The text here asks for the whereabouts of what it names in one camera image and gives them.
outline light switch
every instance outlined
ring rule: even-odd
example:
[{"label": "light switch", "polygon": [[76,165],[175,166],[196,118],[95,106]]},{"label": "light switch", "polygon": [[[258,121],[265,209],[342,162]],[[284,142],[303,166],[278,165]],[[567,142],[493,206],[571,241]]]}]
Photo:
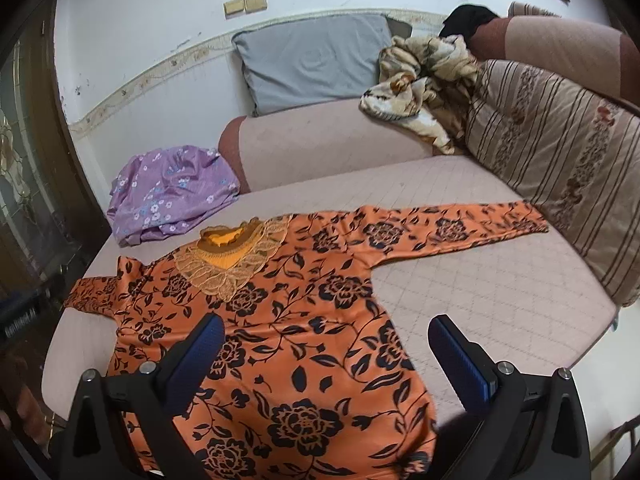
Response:
[{"label": "light switch", "polygon": [[244,10],[244,0],[231,0],[225,3],[225,17],[229,18]]},{"label": "light switch", "polygon": [[266,10],[267,0],[244,0],[244,9],[247,13]]}]

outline purple floral fabric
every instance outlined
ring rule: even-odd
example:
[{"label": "purple floral fabric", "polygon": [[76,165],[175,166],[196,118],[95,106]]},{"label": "purple floral fabric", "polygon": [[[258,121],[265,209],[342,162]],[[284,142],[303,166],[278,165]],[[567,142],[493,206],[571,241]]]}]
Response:
[{"label": "purple floral fabric", "polygon": [[218,150],[181,146],[131,158],[107,216],[121,247],[184,234],[235,202],[240,183]]}]

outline floral blanket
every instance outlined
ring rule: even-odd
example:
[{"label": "floral blanket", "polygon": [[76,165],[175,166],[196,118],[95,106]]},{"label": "floral blanket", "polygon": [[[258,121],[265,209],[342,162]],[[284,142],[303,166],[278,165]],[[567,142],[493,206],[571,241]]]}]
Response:
[{"label": "floral blanket", "polygon": [[418,134],[445,155],[464,136],[478,64],[462,36],[394,37],[380,52],[380,84],[360,99],[364,113]]}]

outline striped cushion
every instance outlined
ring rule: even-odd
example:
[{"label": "striped cushion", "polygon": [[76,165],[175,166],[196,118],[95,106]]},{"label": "striped cushion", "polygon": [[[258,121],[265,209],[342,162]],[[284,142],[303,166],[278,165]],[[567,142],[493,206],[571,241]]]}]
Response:
[{"label": "striped cushion", "polygon": [[574,245],[618,305],[640,291],[640,119],[561,76],[482,66],[466,144]]},{"label": "striped cushion", "polygon": [[508,16],[555,16],[559,18],[557,14],[550,10],[536,7],[535,5],[522,4],[520,2],[511,3]]}]

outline blouse sleeve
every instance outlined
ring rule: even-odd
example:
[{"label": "blouse sleeve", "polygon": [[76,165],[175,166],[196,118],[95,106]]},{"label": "blouse sleeve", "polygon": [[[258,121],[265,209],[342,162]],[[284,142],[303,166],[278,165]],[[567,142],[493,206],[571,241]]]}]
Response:
[{"label": "blouse sleeve", "polygon": [[145,266],[141,262],[121,256],[116,276],[78,280],[64,306],[115,319],[123,314],[121,306],[140,286],[142,280],[138,278],[144,273]]},{"label": "blouse sleeve", "polygon": [[369,267],[548,230],[543,216],[526,201],[411,209],[363,206],[349,213],[337,212],[330,221],[348,250]]}]

